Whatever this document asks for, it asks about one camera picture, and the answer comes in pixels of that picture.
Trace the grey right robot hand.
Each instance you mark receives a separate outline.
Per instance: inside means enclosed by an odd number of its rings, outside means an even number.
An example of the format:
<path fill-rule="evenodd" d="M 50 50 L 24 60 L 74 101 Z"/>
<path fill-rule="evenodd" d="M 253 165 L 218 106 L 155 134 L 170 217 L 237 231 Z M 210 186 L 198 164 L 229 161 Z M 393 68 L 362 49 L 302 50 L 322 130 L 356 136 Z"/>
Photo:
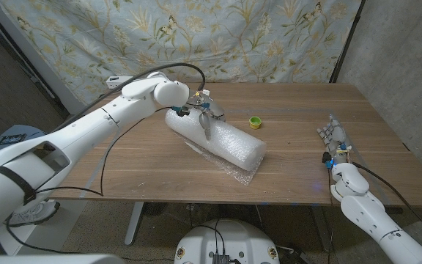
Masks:
<path fill-rule="evenodd" d="M 326 151 L 331 155 L 352 149 L 346 131 L 333 115 L 330 115 L 330 122 L 323 128 L 317 128 L 316 132 L 324 143 Z"/>

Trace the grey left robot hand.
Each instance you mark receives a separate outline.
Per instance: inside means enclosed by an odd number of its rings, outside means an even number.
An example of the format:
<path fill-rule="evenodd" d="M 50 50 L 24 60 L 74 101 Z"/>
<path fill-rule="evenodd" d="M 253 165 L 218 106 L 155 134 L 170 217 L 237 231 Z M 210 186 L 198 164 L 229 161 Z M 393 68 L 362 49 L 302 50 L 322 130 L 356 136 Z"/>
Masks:
<path fill-rule="evenodd" d="M 207 94 L 197 92 L 190 99 L 191 102 L 189 102 L 189 104 L 201 112 L 199 114 L 199 124 L 204 129 L 204 135 L 206 140 L 210 140 L 211 119 L 225 122 L 225 111 Z"/>

